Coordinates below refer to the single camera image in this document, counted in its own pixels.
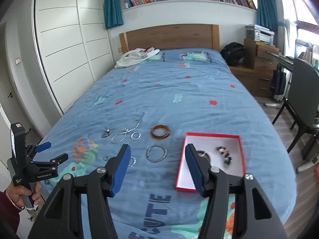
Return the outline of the person's left hand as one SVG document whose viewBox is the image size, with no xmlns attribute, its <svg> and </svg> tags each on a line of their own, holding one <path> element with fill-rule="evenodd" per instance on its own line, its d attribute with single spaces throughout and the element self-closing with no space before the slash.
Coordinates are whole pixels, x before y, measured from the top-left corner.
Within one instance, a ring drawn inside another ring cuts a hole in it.
<svg viewBox="0 0 319 239">
<path fill-rule="evenodd" d="M 41 185 L 39 182 L 35 184 L 33 192 L 22 185 L 15 187 L 12 182 L 6 188 L 5 192 L 7 197 L 18 209 L 24 208 L 22 196 L 31 196 L 36 205 L 41 202 Z"/>
</svg>

